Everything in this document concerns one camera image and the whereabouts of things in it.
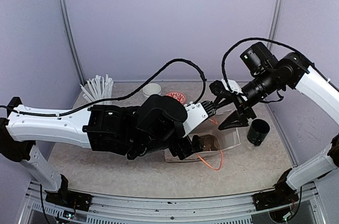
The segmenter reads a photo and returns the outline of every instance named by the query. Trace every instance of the black cup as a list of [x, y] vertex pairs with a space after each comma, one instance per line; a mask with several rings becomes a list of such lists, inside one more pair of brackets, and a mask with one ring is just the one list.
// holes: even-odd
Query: black cup
[[255, 119], [248, 130], [247, 139], [255, 146], [259, 146], [269, 132], [270, 126], [267, 122], [261, 119]]

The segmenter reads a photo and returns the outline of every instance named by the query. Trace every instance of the transparent box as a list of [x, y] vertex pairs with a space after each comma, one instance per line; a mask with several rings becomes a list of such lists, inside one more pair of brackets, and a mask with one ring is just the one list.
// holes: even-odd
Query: transparent box
[[[204, 151], [199, 152], [199, 155], [204, 159], [209, 159], [215, 155], [220, 155], [222, 150], [224, 153], [228, 149], [232, 149], [239, 146], [240, 137], [237, 128], [218, 130], [219, 124], [221, 124], [226, 117], [232, 113], [232, 110], [225, 111], [223, 113], [216, 114], [213, 118], [206, 120], [198, 127], [196, 127], [189, 137], [192, 139], [194, 135], [202, 137], [205, 142]], [[200, 161], [196, 154], [192, 154], [184, 160], [180, 160], [178, 157], [173, 157], [170, 150], [164, 150], [165, 160], [167, 162], [197, 162]]]

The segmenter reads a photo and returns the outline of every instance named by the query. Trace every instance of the floor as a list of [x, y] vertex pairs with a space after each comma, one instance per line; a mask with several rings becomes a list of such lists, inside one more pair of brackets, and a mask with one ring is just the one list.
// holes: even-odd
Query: floor
[[[201, 83], [159, 83], [162, 92], [181, 91], [187, 102], [194, 101], [201, 92]], [[139, 83], [120, 83], [113, 89], [113, 97], [123, 96]], [[128, 100], [116, 102], [120, 106], [141, 105], [142, 92]], [[203, 100], [214, 100], [207, 88]], [[85, 104], [80, 96], [74, 107]], [[93, 152], [72, 145], [55, 144], [49, 163], [69, 180], [69, 188], [108, 195], [142, 198], [200, 198], [231, 195], [269, 189], [281, 174], [291, 167], [288, 154], [264, 104], [254, 107], [258, 118], [267, 121], [271, 131], [259, 147], [248, 142], [248, 128], [239, 128], [241, 145], [227, 150], [224, 167], [213, 171], [201, 162], [167, 163], [162, 151], [136, 160], [127, 160], [113, 153]], [[209, 159], [218, 166], [220, 156]]]

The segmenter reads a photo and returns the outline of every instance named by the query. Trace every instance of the white cable tie bundle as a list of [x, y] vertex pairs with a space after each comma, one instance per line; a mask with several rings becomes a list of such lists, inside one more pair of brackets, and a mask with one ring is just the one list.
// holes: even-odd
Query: white cable tie bundle
[[[89, 79], [86, 82], [90, 92], [85, 88], [85, 86], [80, 85], [80, 87], [84, 92], [83, 98], [87, 100], [87, 102], [93, 102], [96, 100], [102, 100], [103, 98], [112, 97], [112, 87], [114, 81], [107, 74], [106, 77], [96, 75], [95, 78]], [[100, 104], [111, 105], [111, 103], [111, 101], [104, 101]]]

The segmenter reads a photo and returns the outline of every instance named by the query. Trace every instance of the white bowl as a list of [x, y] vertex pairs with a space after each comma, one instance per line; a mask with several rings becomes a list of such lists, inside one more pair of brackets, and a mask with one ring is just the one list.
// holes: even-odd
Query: white bowl
[[149, 83], [143, 87], [142, 92], [145, 97], [150, 97], [153, 94], [161, 94], [161, 86], [155, 83]]

